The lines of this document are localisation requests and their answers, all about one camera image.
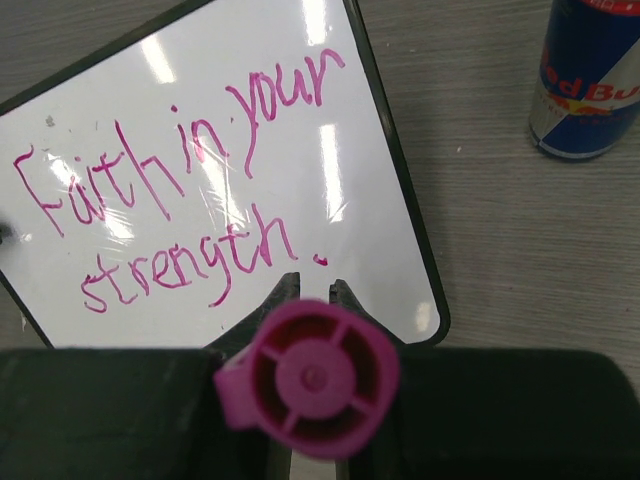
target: whiteboard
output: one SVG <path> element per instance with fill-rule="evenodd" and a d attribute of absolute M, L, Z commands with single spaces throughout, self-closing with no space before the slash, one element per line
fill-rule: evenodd
<path fill-rule="evenodd" d="M 50 345 L 200 347 L 292 271 L 446 333 L 354 4 L 186 3 L 0 112 L 0 270 Z"/>

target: word strength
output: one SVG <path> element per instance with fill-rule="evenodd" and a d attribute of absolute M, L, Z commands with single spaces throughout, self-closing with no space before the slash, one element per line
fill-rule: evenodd
<path fill-rule="evenodd" d="M 258 211 L 256 204 L 251 205 L 254 220 L 260 230 L 260 238 L 256 243 L 255 250 L 249 261 L 241 260 L 238 252 L 238 242 L 251 241 L 250 232 L 236 232 L 236 225 L 227 225 L 226 235 L 214 241 L 206 235 L 197 242 L 197 248 L 189 248 L 179 244 L 174 244 L 166 250 L 159 250 L 151 257 L 138 257 L 133 259 L 123 267 L 123 265 L 109 265 L 100 254 L 96 255 L 97 275 L 87 275 L 80 289 L 87 297 L 84 306 L 95 313 L 106 313 L 109 305 L 104 297 L 99 296 L 93 290 L 94 286 L 105 284 L 112 289 L 112 296 L 124 305 L 129 305 L 140 298 L 140 295 L 149 296 L 154 289 L 174 289 L 187 287 L 197 278 L 208 279 L 210 276 L 217 277 L 216 284 L 223 285 L 218 297 L 209 306 L 217 307 L 227 298 L 233 285 L 233 270 L 244 273 L 253 273 L 258 261 L 263 261 L 268 267 L 273 265 L 271 260 L 271 245 L 269 244 L 269 232 L 276 229 L 274 236 L 279 237 L 292 260 L 298 260 L 293 253 L 289 238 L 285 229 L 284 221 L 281 218 L 274 218 L 265 225 L 265 222 Z M 125 292 L 122 288 L 121 279 L 129 275 L 138 285 L 138 292 Z"/>
<path fill-rule="evenodd" d="M 132 132 L 145 129 L 114 119 L 106 130 L 112 136 L 111 145 L 114 147 L 96 155 L 97 158 L 84 158 L 72 153 L 69 160 L 63 160 L 53 153 L 48 154 L 54 161 L 65 164 L 68 178 L 63 181 L 62 191 L 57 187 L 42 187 L 42 181 L 36 181 L 43 178 L 40 171 L 42 162 L 36 151 L 48 152 L 48 148 L 42 148 L 47 145 L 29 145 L 24 153 L 15 158 L 13 166 L 31 201 L 48 220 L 52 233 L 55 231 L 62 241 L 66 241 L 70 232 L 77 231 L 69 228 L 69 219 L 82 229 L 96 224 L 108 225 L 113 212 L 126 215 L 129 210 L 133 213 L 136 208 L 140 209 L 142 198 L 146 204 L 152 205 L 159 221 L 170 225 L 181 210 L 189 208 L 188 204 L 184 204 L 184 209 L 176 207 L 176 201 L 202 195 L 198 188 L 191 192 L 184 187 L 184 179 L 192 175 L 195 162 L 222 161 L 234 166 L 230 168 L 238 167 L 247 180 L 252 180 L 252 163 L 260 144 L 261 123 L 276 121 L 279 111 L 293 105 L 322 107 L 325 82 L 333 74 L 331 80 L 339 84 L 336 75 L 345 67 L 345 62 L 337 52 L 327 48 L 315 59 L 305 57 L 304 63 L 300 62 L 302 65 L 301 69 L 285 71 L 280 64 L 275 64 L 270 73 L 249 73 L 245 86 L 228 85 L 220 92 L 221 95 L 230 95 L 230 101 L 243 112 L 241 116 L 244 118 L 238 121 L 243 122 L 241 125 L 246 124 L 246 138 L 249 141 L 248 147 L 242 147 L 242 151 L 231 151 L 228 145 L 230 139 L 221 138 L 210 120 L 197 118 L 188 123 L 172 120 L 175 133 L 171 133 L 174 135 L 171 138 L 175 138 L 175 151 L 141 154 L 136 146 L 135 133 Z M 167 105 L 167 115 L 175 116 L 178 112 L 176 105 Z M 75 168 L 65 162 L 74 164 Z M 128 305 L 151 296 L 154 291 L 183 288 L 196 280 L 211 278 L 212 283 L 222 285 L 221 291 L 209 304 L 215 307 L 228 297 L 236 273 L 250 274 L 259 262 L 269 267 L 273 265 L 270 241 L 273 244 L 277 239 L 278 247 L 284 248 L 290 259 L 298 260 L 289 243 L 282 218 L 274 216 L 272 212 L 261 212 L 255 203 L 251 204 L 251 214 L 254 225 L 257 225 L 252 232 L 240 231 L 238 225 L 227 220 L 223 232 L 209 232 L 209 235 L 194 238 L 189 245 L 176 243 L 168 237 L 166 248 L 125 262 L 116 263 L 105 252 L 96 252 L 95 269 L 78 280 L 84 306 L 91 312 L 105 313 L 110 302 Z M 243 242 L 244 248 L 248 248 L 247 242 L 255 242 L 255 250 L 251 250 L 254 253 L 248 260 L 240 258 L 239 242 Z M 313 261 L 321 266 L 328 264 L 328 260 L 318 254 L 314 255 Z M 124 275 L 129 278 L 123 283 Z"/>

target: pink marker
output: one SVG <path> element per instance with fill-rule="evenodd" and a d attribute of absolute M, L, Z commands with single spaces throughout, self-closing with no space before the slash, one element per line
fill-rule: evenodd
<path fill-rule="evenodd" d="M 382 331 L 316 300 L 275 309 L 213 376 L 229 428 L 259 427 L 301 453 L 336 460 L 366 446 L 399 379 L 396 350 Z"/>

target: table surface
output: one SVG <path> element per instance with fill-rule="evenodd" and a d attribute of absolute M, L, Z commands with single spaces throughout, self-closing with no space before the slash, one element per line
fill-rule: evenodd
<path fill-rule="evenodd" d="M 176 3 L 0 2 L 0 101 Z M 451 308 L 444 344 L 599 351 L 640 387 L 640 132 L 581 165 L 532 148 L 550 0 L 360 3 Z M 0 292 L 0 348 L 39 344 Z"/>

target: red bull can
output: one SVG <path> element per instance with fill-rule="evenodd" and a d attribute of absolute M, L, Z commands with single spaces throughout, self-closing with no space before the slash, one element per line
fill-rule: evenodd
<path fill-rule="evenodd" d="M 640 114 L 640 1 L 554 0 L 529 118 L 543 152 L 602 155 Z"/>

